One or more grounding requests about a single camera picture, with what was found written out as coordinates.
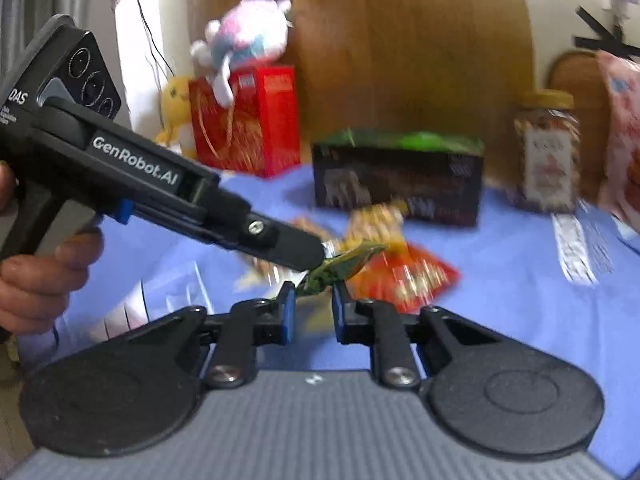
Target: plastic jar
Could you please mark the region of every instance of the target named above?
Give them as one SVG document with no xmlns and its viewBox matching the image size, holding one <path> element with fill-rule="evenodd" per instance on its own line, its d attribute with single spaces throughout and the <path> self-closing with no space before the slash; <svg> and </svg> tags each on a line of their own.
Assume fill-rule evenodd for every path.
<svg viewBox="0 0 640 480">
<path fill-rule="evenodd" d="M 515 118 L 520 139 L 516 204 L 537 212 L 573 213 L 580 188 L 580 131 L 574 97 L 559 90 L 526 94 Z"/>
</svg>

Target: camera lens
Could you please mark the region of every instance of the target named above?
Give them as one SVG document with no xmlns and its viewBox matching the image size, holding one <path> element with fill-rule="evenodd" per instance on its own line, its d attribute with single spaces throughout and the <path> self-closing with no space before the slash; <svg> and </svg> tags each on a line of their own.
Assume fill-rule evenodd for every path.
<svg viewBox="0 0 640 480">
<path fill-rule="evenodd" d="M 104 76 L 100 72 L 92 73 L 82 87 L 82 104 L 93 106 L 98 102 L 104 90 Z"/>
<path fill-rule="evenodd" d="M 69 75 L 79 78 L 89 67 L 89 61 L 91 61 L 91 53 L 87 48 L 76 50 L 76 53 L 69 60 Z"/>
<path fill-rule="evenodd" d="M 110 97 L 107 97 L 100 104 L 100 108 L 98 108 L 98 113 L 100 115 L 104 115 L 105 117 L 110 117 L 111 112 L 113 112 L 113 99 L 111 99 Z"/>
</svg>

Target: jar label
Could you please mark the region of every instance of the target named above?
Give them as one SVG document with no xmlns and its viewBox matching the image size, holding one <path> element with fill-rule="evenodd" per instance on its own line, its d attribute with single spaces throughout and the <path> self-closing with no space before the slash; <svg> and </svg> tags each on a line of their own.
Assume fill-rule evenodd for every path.
<svg viewBox="0 0 640 480">
<path fill-rule="evenodd" d="M 542 209 L 570 208 L 574 157 L 571 133 L 528 128 L 525 133 L 524 195 Z"/>
</svg>

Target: white and pink plush toy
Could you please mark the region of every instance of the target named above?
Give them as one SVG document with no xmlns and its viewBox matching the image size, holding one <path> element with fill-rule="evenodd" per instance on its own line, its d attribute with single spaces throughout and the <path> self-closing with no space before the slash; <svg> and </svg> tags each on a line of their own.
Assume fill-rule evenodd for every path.
<svg viewBox="0 0 640 480">
<path fill-rule="evenodd" d="M 211 86 L 216 101 L 229 108 L 234 100 L 232 70 L 276 61 L 287 48 L 289 0 L 242 0 L 222 20 L 207 24 L 205 38 L 191 45 L 194 62 L 217 74 Z"/>
</svg>

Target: gray ribbed surface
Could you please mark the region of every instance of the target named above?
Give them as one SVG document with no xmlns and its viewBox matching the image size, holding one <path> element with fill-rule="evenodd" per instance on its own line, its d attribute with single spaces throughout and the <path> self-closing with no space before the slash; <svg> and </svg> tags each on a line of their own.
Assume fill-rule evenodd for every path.
<svg viewBox="0 0 640 480">
<path fill-rule="evenodd" d="M 209 394 L 191 424 L 151 449 L 103 460 L 41 450 L 10 478 L 613 479 L 583 453 L 546 463 L 501 463 L 457 444 L 416 396 L 382 389 L 368 372 L 320 372 L 324 380 L 309 384 L 314 375 L 263 371 L 250 386 Z"/>
</svg>

